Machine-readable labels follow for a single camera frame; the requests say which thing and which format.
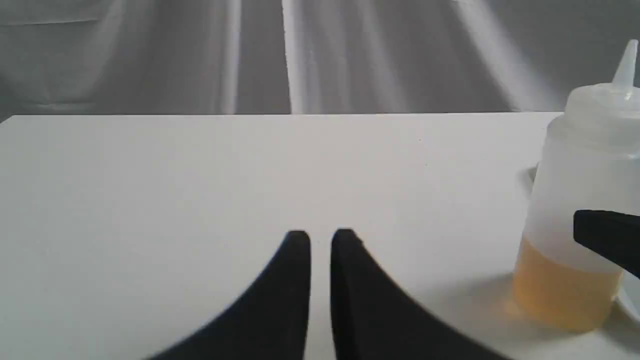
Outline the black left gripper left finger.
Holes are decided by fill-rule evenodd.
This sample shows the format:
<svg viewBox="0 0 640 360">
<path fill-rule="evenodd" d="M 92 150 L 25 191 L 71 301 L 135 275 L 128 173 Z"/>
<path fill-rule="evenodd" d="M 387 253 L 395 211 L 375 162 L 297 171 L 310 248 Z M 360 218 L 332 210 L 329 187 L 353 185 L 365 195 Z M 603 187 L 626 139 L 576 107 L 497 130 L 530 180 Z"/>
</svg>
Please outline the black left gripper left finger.
<svg viewBox="0 0 640 360">
<path fill-rule="evenodd" d="M 311 240 L 286 233 L 258 278 L 213 321 L 155 360 L 302 360 L 311 293 Z"/>
</svg>

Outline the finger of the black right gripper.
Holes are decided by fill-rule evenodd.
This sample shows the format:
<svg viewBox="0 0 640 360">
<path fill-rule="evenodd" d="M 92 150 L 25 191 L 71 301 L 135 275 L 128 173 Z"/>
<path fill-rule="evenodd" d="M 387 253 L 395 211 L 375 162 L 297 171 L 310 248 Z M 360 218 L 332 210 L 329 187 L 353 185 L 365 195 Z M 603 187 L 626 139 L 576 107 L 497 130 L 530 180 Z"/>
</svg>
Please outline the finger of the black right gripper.
<svg viewBox="0 0 640 360">
<path fill-rule="evenodd" d="M 640 217 L 612 210 L 577 210 L 573 239 L 640 278 Z"/>
</svg>

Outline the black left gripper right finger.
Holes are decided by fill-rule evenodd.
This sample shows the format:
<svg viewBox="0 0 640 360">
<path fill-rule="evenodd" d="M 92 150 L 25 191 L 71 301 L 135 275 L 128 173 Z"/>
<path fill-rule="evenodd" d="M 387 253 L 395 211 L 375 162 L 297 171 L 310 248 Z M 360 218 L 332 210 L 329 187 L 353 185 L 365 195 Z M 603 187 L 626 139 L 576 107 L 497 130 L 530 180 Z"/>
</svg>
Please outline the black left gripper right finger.
<svg viewBox="0 0 640 360">
<path fill-rule="evenodd" d="M 350 228 L 331 240 L 330 313 L 338 360 L 502 360 L 407 295 Z"/>
</svg>

